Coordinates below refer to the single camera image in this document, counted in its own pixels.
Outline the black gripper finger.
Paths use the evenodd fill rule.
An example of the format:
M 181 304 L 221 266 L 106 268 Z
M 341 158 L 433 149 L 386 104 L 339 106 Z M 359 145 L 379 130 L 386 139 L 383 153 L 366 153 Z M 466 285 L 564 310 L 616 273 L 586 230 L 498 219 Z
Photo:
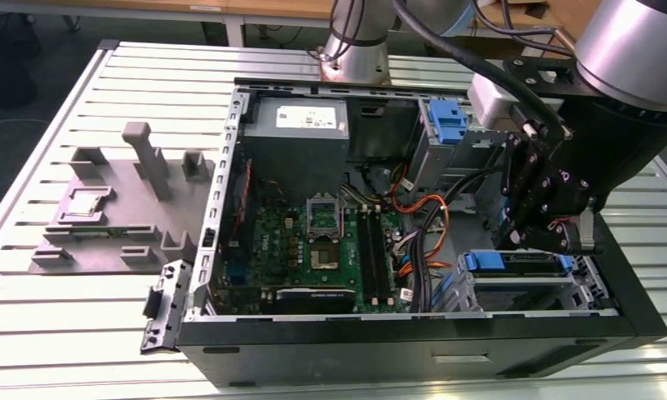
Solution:
M 504 219 L 493 234 L 497 250 L 526 247 L 525 237 L 544 225 L 541 213 L 541 186 L 544 159 L 532 146 L 532 140 L 518 132 L 508 134 L 505 141 L 501 194 Z

